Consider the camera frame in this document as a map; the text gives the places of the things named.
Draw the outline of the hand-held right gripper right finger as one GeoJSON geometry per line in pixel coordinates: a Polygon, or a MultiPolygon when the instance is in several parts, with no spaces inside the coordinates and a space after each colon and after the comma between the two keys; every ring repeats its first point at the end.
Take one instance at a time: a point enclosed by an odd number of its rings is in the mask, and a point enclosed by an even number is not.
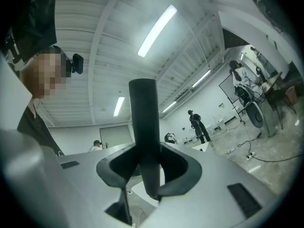
{"type": "Polygon", "coordinates": [[[153,148],[152,159],[164,172],[164,184],[157,185],[152,194],[155,200],[186,194],[201,178],[202,167],[196,159],[165,143],[153,148]]]}

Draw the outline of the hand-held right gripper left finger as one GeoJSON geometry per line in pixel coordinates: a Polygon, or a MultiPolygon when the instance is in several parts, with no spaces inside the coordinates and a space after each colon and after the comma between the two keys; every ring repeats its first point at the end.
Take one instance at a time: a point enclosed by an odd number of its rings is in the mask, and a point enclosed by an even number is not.
{"type": "Polygon", "coordinates": [[[120,189],[119,200],[105,212],[113,218],[132,225],[126,185],[141,161],[142,145],[130,144],[127,147],[103,158],[97,163],[98,176],[109,186],[120,189]]]}

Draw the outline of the white bathtub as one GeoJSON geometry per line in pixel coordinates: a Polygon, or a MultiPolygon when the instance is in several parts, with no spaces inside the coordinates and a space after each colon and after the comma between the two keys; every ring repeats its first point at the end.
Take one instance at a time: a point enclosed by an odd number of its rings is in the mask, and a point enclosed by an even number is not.
{"type": "Polygon", "coordinates": [[[192,149],[201,151],[201,152],[206,152],[206,153],[215,153],[214,146],[210,142],[206,142],[197,146],[193,146],[192,149]]]}

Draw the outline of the ceiling tube light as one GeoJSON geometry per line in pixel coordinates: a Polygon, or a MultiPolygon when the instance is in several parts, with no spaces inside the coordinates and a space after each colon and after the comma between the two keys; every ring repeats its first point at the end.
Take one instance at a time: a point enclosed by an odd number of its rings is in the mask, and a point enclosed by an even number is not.
{"type": "Polygon", "coordinates": [[[150,50],[151,46],[167,25],[167,23],[171,20],[171,18],[176,14],[177,9],[170,5],[163,14],[159,17],[156,21],[150,32],[148,33],[147,37],[145,38],[144,42],[142,43],[140,49],[138,50],[137,55],[140,57],[145,57],[148,51],[150,50]]]}
{"type": "Polygon", "coordinates": [[[114,114],[113,114],[114,117],[119,115],[119,112],[120,112],[120,109],[123,105],[124,99],[125,99],[125,97],[123,97],[123,96],[118,97],[116,107],[115,107],[115,110],[114,110],[114,114]]]}
{"type": "Polygon", "coordinates": [[[197,82],[192,85],[192,88],[195,88],[204,78],[206,78],[211,73],[209,69],[197,82]]]}
{"type": "Polygon", "coordinates": [[[162,113],[165,113],[166,111],[168,111],[168,110],[169,110],[170,108],[172,108],[176,103],[177,103],[176,101],[172,102],[169,106],[167,106],[167,107],[162,111],[162,113]]]}

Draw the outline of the ceiling air conditioner unit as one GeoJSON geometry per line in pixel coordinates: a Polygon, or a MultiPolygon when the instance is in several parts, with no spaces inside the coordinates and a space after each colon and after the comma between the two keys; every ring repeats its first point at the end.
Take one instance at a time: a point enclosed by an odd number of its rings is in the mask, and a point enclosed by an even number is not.
{"type": "Polygon", "coordinates": [[[192,94],[192,91],[190,89],[188,89],[188,90],[184,91],[175,101],[181,102],[191,94],[192,94]]]}

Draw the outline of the person's black printed t-shirt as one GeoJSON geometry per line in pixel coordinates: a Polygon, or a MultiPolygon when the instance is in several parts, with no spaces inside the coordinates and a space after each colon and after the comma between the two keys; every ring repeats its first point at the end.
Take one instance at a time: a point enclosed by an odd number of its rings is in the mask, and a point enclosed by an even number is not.
{"type": "Polygon", "coordinates": [[[45,122],[37,113],[34,107],[34,99],[31,99],[26,107],[17,130],[20,133],[26,134],[34,138],[40,145],[51,148],[56,156],[62,156],[64,153],[59,148],[45,122]]]}

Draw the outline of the whiteboard on black stand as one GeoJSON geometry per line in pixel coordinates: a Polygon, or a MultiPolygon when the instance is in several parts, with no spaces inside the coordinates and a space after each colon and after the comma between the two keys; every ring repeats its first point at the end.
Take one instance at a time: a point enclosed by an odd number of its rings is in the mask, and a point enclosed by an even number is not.
{"type": "Polygon", "coordinates": [[[232,105],[232,113],[234,116],[242,123],[245,124],[244,122],[244,107],[241,104],[239,98],[235,95],[235,88],[233,85],[233,77],[232,75],[229,75],[226,77],[220,84],[219,84],[220,89],[224,92],[226,95],[227,99],[232,105]]]}

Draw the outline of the wooden table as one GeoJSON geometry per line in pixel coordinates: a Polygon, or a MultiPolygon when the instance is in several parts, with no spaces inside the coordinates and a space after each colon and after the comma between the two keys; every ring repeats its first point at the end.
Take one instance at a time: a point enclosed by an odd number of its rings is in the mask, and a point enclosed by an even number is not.
{"type": "Polygon", "coordinates": [[[281,129],[283,129],[283,115],[282,111],[279,111],[278,109],[278,104],[283,102],[294,113],[296,113],[296,110],[294,108],[294,104],[290,102],[290,100],[285,94],[287,88],[283,88],[282,85],[279,83],[281,74],[282,72],[265,81],[262,84],[262,89],[270,106],[276,111],[281,125],[281,129]]]}

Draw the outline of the brown waste basket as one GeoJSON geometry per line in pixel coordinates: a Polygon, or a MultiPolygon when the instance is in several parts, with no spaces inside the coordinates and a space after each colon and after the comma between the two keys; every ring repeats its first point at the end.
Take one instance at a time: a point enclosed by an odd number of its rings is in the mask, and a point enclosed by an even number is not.
{"type": "Polygon", "coordinates": [[[288,97],[288,99],[290,100],[290,102],[292,104],[295,104],[297,101],[297,95],[296,95],[296,91],[295,91],[295,87],[291,86],[289,87],[286,92],[285,92],[286,96],[288,97]]]}

